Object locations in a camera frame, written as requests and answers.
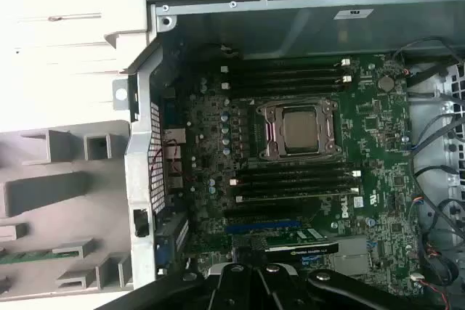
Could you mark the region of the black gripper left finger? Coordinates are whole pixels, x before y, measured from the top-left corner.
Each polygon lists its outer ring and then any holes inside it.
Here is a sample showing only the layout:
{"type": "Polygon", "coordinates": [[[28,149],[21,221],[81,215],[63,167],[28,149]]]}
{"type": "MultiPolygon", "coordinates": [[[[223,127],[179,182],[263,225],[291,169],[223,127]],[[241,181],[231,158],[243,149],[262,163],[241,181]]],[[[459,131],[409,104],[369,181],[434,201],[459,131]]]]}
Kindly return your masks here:
{"type": "Polygon", "coordinates": [[[208,277],[190,270],[167,275],[99,308],[249,309],[252,269],[243,264],[215,268],[208,277]]]}

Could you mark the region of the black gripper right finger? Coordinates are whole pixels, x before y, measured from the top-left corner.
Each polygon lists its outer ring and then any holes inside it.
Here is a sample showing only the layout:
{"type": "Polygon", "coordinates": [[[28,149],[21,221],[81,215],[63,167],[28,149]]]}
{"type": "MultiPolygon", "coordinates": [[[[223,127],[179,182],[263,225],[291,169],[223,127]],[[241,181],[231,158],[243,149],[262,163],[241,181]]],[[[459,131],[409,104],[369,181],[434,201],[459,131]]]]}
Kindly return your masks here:
{"type": "Polygon", "coordinates": [[[268,264],[257,272],[276,309],[439,308],[428,301],[393,295],[329,269],[311,272],[305,280],[280,264],[268,264]]]}

